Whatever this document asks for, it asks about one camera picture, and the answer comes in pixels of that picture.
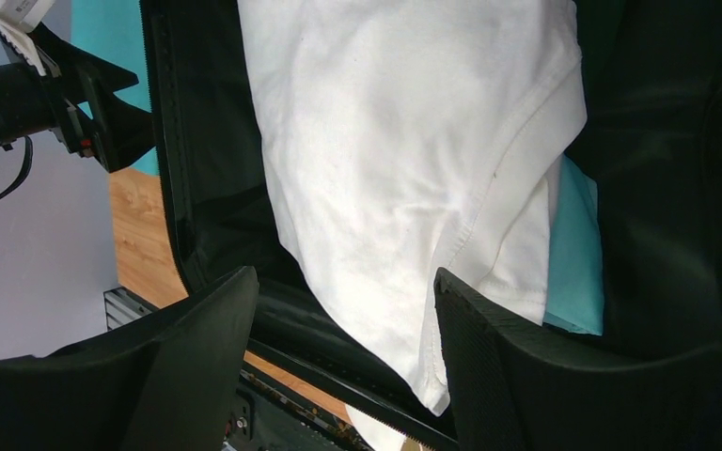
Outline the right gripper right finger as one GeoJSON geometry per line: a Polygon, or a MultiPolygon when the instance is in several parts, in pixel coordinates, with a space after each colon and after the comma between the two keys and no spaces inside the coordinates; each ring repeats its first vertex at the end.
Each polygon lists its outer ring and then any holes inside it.
{"type": "Polygon", "coordinates": [[[722,450],[722,344],[640,361],[434,280],[462,450],[722,450]]]}

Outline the white shirt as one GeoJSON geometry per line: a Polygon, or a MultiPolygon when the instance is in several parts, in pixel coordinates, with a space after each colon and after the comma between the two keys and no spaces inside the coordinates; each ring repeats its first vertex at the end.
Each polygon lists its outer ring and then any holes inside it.
{"type": "Polygon", "coordinates": [[[278,236],[434,414],[433,280],[541,322],[563,150],[586,119],[571,1],[242,1],[278,236]]]}

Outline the light mint shirt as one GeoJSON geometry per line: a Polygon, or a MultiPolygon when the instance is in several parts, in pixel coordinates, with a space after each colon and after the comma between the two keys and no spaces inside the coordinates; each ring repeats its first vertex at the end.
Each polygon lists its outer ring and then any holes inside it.
{"type": "Polygon", "coordinates": [[[598,188],[567,157],[560,160],[543,322],[574,334],[604,332],[598,188]]]}

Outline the teal shirt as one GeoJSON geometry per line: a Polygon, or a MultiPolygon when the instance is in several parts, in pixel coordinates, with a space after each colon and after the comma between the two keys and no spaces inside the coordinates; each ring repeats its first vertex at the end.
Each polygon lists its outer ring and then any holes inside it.
{"type": "Polygon", "coordinates": [[[71,43],[125,70],[138,84],[117,96],[146,112],[149,82],[139,0],[72,0],[71,43]]]}

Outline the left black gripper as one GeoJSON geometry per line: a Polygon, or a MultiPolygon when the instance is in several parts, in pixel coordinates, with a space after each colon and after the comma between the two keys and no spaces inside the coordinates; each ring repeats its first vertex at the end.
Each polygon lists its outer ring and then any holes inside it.
{"type": "Polygon", "coordinates": [[[154,145],[151,113],[116,93],[137,75],[60,38],[40,23],[30,38],[47,76],[22,61],[0,66],[0,147],[52,130],[70,153],[96,159],[108,173],[136,163],[154,145]],[[79,104],[88,108],[82,113],[79,104]]]}

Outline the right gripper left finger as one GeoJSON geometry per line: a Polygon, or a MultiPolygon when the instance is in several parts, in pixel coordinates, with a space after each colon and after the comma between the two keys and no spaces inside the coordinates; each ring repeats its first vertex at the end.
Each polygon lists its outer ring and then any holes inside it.
{"type": "Polygon", "coordinates": [[[0,360],[0,450],[217,450],[259,296],[243,267],[48,356],[0,360]]]}

